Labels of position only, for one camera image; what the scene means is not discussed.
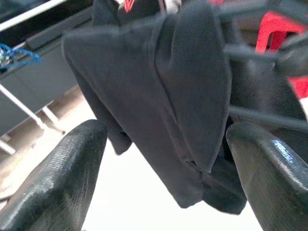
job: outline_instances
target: blue cable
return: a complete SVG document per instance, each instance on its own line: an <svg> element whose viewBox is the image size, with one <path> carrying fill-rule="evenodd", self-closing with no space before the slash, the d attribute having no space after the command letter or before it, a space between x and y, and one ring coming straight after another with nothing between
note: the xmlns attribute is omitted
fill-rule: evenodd
<svg viewBox="0 0 308 231"><path fill-rule="evenodd" d="M25 49L12 49L9 46L0 43L0 49L3 50L3 53L1 54L4 58L9 57L9 59L13 59L17 54L24 54L29 57L32 57L32 61L26 61L26 62L17 62L17 63L11 63L7 65L0 65L0 70L1 69L8 69L10 67L14 66L23 66L23 65L29 65L33 63L37 63L41 61L41 57L38 54L35 54L31 51L25 50Z"/></svg>

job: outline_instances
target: red object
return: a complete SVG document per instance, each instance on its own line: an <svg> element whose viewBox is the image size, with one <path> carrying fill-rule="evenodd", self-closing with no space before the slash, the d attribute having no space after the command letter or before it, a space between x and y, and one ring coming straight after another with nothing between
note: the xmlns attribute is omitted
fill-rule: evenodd
<svg viewBox="0 0 308 231"><path fill-rule="evenodd" d="M260 24L256 51L265 52L271 34L272 39L269 50L276 51L282 45L288 32L302 34L306 29L307 27L290 20L285 16L268 12L265 14ZM292 77L288 80L293 84L294 91L299 99L308 97L308 77Z"/></svg>
<svg viewBox="0 0 308 231"><path fill-rule="evenodd" d="M135 0L124 0L124 9L126 13L130 12L131 8L133 8L134 3Z"/></svg>

